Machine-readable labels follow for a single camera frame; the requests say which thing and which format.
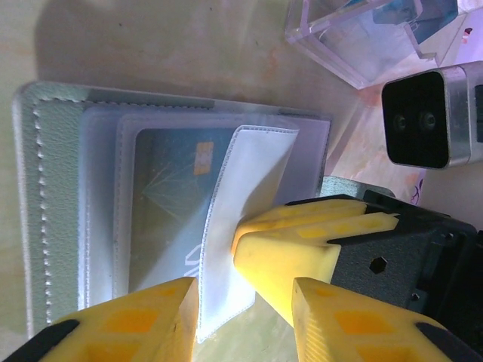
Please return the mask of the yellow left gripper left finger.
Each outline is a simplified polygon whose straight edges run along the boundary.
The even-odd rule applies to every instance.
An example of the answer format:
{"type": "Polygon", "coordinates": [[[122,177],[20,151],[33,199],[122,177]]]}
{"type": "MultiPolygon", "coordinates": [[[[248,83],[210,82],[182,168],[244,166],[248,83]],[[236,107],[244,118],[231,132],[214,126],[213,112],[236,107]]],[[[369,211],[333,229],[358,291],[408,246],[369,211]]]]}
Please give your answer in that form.
{"type": "Polygon", "coordinates": [[[183,277],[69,314],[9,361],[190,361],[198,282],[183,277]]]}

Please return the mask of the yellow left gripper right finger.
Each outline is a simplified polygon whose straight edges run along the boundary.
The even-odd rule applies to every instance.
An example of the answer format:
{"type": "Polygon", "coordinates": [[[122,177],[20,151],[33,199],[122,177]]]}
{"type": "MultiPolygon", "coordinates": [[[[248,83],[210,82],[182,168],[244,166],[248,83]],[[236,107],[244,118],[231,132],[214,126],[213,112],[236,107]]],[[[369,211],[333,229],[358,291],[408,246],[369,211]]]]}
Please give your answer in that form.
{"type": "Polygon", "coordinates": [[[480,361],[439,322],[312,278],[295,278],[300,361],[480,361]]]}

